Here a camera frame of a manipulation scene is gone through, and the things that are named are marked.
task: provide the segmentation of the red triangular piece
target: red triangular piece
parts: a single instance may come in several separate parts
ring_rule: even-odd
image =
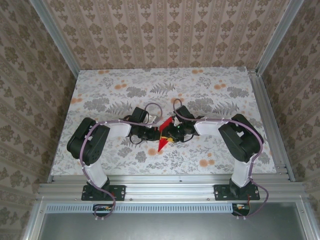
[[[162,132],[162,130],[167,127],[170,123],[172,123],[172,117],[169,117],[160,127],[159,127],[159,131],[160,133]],[[164,138],[160,138],[159,140],[159,147],[158,147],[158,152],[161,151],[161,149],[168,143],[168,141]]]

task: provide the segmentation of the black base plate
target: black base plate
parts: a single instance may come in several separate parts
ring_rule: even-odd
[[[126,196],[125,185],[109,185],[108,192],[111,193],[116,201],[124,201]],[[82,201],[112,201],[112,198],[106,193],[99,191],[91,185],[83,186]]]
[[[248,195],[250,200],[260,200],[260,194],[258,187],[254,184],[250,184],[246,187],[246,191],[244,194],[236,198],[230,192],[230,185],[229,184],[217,184],[213,186],[214,189],[214,197],[216,201],[229,201],[229,200],[240,200],[240,201],[248,201]]]

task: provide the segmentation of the floral mat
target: floral mat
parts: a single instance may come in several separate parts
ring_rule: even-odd
[[[161,125],[180,98],[194,116],[231,118],[243,114],[263,136],[262,155],[254,173],[275,173],[257,102],[245,67],[82,70],[65,120],[52,175],[82,175],[67,143],[83,118],[97,121],[123,118],[150,102],[162,106]],[[147,109],[160,113],[156,106]],[[108,139],[100,157],[107,175],[231,174],[235,159],[222,137],[195,136],[169,143],[158,152],[158,141],[133,145],[128,137]]]

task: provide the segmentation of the wall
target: wall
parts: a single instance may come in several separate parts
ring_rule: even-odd
[[[82,70],[255,68],[289,0],[45,0]]]
[[[18,239],[46,182],[75,79],[28,0],[0,1],[0,239]]]
[[[263,80],[297,181],[320,219],[320,1],[304,1]]]

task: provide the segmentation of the table surface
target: table surface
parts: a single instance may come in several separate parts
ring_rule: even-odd
[[[130,115],[150,102],[162,106],[160,126],[173,114],[180,98],[194,116],[231,118],[243,114],[265,144],[254,173],[275,173],[252,85],[245,67],[82,70],[61,133],[51,175],[82,175],[67,143],[83,118],[107,121]],[[147,109],[160,113],[156,106]],[[158,152],[158,141],[130,143],[128,137],[107,139],[100,157],[107,175],[232,174],[235,159],[222,137],[195,136],[186,143],[169,143]]]

